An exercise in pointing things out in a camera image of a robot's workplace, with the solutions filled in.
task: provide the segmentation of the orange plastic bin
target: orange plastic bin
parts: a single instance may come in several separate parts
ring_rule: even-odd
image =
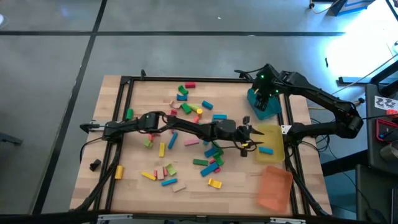
[[[285,213],[290,200],[293,175],[286,170],[267,166],[262,171],[258,204],[278,213]]]

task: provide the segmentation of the white sticker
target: white sticker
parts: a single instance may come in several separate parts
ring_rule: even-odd
[[[398,100],[374,96],[374,107],[382,110],[398,110]]]

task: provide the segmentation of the gray concrete floor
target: gray concrete floor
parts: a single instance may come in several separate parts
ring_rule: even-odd
[[[0,1],[3,30],[93,29],[100,0]],[[317,4],[322,10],[329,4]],[[391,58],[396,21],[383,0],[367,11],[334,17],[315,15],[308,2],[283,1],[108,1],[100,31],[263,31],[346,32],[333,37],[98,36],[76,101],[43,212],[64,212],[79,168],[86,134],[78,127],[93,115],[104,75],[236,77],[271,63],[298,71],[325,91],[341,87],[340,76],[361,77]],[[29,213],[52,152],[63,113],[78,74],[88,36],[0,35],[0,131],[24,140],[21,147],[0,144],[0,213]],[[325,65],[328,58],[329,67]],[[355,100],[352,87],[337,95]],[[362,116],[364,106],[359,107]],[[311,111],[320,121],[327,111]],[[355,140],[332,137],[331,149],[346,156],[366,149],[365,128]],[[321,160],[332,160],[322,153]],[[326,178],[332,203],[354,210],[354,187],[345,176]]]

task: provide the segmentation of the green block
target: green block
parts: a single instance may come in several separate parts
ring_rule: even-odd
[[[195,165],[207,166],[209,164],[209,161],[203,159],[193,159],[193,163]]]
[[[217,142],[213,141],[213,146],[216,147],[217,152],[219,152],[220,155],[224,154],[224,150],[220,148]]]
[[[186,89],[184,88],[183,85],[180,85],[180,86],[178,87],[178,90],[179,90],[180,93],[182,93],[182,94],[184,94],[184,95],[186,95],[186,94],[189,93],[188,90],[186,90]]]
[[[147,147],[147,148],[152,148],[152,146],[154,145],[154,143],[152,143],[149,139],[145,139],[145,141],[144,141],[144,145],[145,145],[145,147]]]
[[[189,106],[186,103],[181,104],[181,107],[186,114],[190,114],[192,112],[191,108],[189,108]]]
[[[134,112],[131,108],[127,109],[127,114],[126,114],[126,120],[132,120],[132,116],[133,116]]]
[[[217,163],[219,166],[222,166],[222,165],[224,164],[224,161],[223,161],[223,159],[221,158],[220,155],[214,156],[214,158],[216,159],[216,163]]]
[[[166,169],[167,169],[167,172],[168,172],[171,176],[173,176],[173,175],[175,175],[175,174],[177,173],[177,171],[175,171],[175,169],[174,169],[174,167],[173,167],[172,164],[167,165],[167,166],[166,166]]]
[[[191,108],[193,111],[196,111],[200,108],[199,105],[193,105],[193,104],[188,104],[189,108]]]

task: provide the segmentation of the wooden table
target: wooden table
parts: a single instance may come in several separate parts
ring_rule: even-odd
[[[120,76],[114,75],[104,77],[93,119],[97,121],[111,120],[120,78]],[[134,117],[140,117],[142,114],[154,110],[169,113],[171,109],[169,102],[175,100],[178,93],[177,87],[181,84],[183,83],[134,82],[131,99]],[[254,127],[258,124],[278,124],[277,116],[265,121],[259,121],[256,118],[246,100],[246,92],[250,87],[251,84],[248,83],[197,83],[195,89],[189,89],[188,102],[200,105],[203,100],[206,100],[214,104],[212,111],[204,110],[202,123],[210,122],[214,113],[227,114],[228,119],[235,120],[237,125],[242,124],[242,118],[246,115],[251,117],[251,124]],[[294,121],[310,124],[305,98],[291,96],[290,102]],[[281,97],[281,104],[283,107],[283,97]],[[284,108],[283,114],[286,122],[287,117]],[[179,110],[177,116],[191,121],[195,114],[186,115],[183,110]],[[102,132],[90,133],[88,141],[101,135]],[[199,143],[185,147],[183,140],[195,138],[195,136],[179,131],[173,149],[166,149],[165,156],[160,158],[159,143],[165,142],[167,145],[171,135],[170,131],[166,131],[160,137],[156,137],[152,149],[147,149],[143,145],[146,135],[139,133],[125,135],[119,163],[124,167],[124,175],[122,180],[116,181],[112,212],[239,216],[276,215],[256,203],[259,178],[267,164],[258,164],[254,158],[255,153],[249,153],[247,158],[243,158],[240,157],[237,149],[225,149],[223,155],[225,164],[221,167],[221,172],[202,177],[200,170],[203,167],[193,165],[192,160],[194,158],[206,159],[203,152],[210,145],[206,147]],[[313,138],[306,138],[305,140],[315,144]],[[231,142],[218,142],[221,146],[231,145]],[[89,164],[95,159],[103,159],[105,146],[105,141],[86,146],[70,208],[79,206],[97,184],[100,168],[92,172],[89,170]],[[318,152],[304,144],[301,144],[299,149],[305,183],[323,209],[331,213]],[[140,175],[143,170],[153,173],[156,166],[166,166],[170,163],[177,170],[177,174],[173,177],[178,178],[179,181],[184,181],[187,186],[180,192],[173,193],[171,186],[162,187],[160,181],[152,181]],[[284,169],[283,162],[272,165]],[[222,188],[218,190],[208,186],[209,178],[222,181]],[[107,192],[108,185],[104,187],[100,208],[104,208]],[[300,191],[297,186],[295,192],[298,210],[303,213]]]

